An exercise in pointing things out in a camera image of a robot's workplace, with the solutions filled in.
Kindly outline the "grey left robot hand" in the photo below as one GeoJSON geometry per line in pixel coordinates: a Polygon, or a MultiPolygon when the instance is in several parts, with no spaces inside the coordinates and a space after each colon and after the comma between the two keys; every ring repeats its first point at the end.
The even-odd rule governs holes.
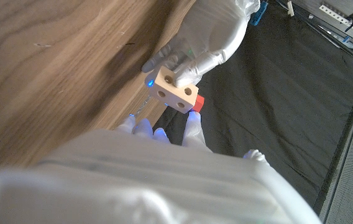
{"type": "Polygon", "coordinates": [[[259,0],[195,1],[177,33],[142,66],[145,85],[153,85],[162,66],[175,73],[176,87],[199,83],[239,48],[251,14],[259,9],[259,0]]]}

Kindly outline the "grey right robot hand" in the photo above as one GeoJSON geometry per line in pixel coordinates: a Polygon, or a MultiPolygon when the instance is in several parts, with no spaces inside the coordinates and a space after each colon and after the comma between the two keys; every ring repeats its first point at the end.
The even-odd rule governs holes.
{"type": "Polygon", "coordinates": [[[191,112],[181,145],[129,116],[28,169],[0,169],[0,223],[319,223],[257,150],[213,153],[191,112]]]}

